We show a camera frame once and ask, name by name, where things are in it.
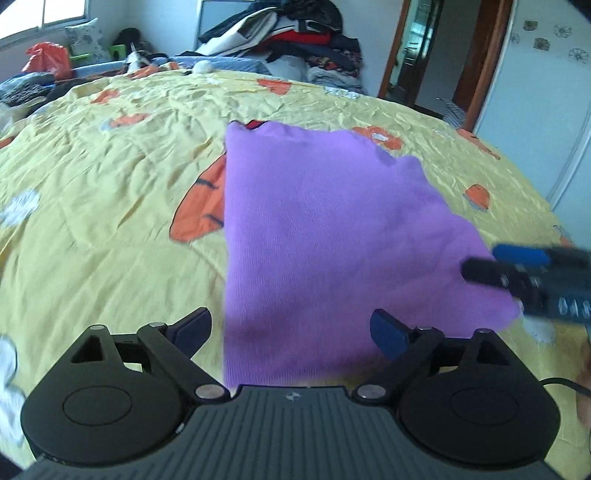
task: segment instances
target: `ribbed black surface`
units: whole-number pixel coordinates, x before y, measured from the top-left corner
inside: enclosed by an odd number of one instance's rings
[[[341,388],[244,387],[227,404],[198,408],[176,439],[143,460],[95,469],[42,460],[17,478],[557,480],[560,477],[543,463],[509,472],[476,472],[440,462],[417,449],[387,410],[357,405]]]

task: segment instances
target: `circular black pad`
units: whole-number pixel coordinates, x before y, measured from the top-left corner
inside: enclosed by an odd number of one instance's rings
[[[87,427],[110,425],[131,410],[131,397],[125,390],[113,387],[87,387],[70,395],[64,402],[64,413],[71,421]]]
[[[172,384],[101,362],[48,375],[23,406],[31,450],[70,465],[114,465],[160,447],[181,422]]]
[[[560,423],[556,404],[535,379],[504,369],[457,369],[413,385],[400,402],[402,425],[428,450],[472,467],[543,459]]]

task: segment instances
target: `doorway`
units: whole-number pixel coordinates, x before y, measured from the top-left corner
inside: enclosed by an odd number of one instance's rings
[[[472,131],[513,0],[404,0],[378,97]]]

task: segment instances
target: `red plastic bag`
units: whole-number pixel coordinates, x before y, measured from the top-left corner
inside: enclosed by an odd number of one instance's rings
[[[48,41],[37,43],[26,51],[31,58],[22,69],[23,72],[49,72],[56,80],[72,78],[70,53],[68,49]]]

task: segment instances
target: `window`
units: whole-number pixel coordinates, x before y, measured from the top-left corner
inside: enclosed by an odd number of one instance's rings
[[[15,0],[0,14],[0,38],[84,18],[86,0]]]

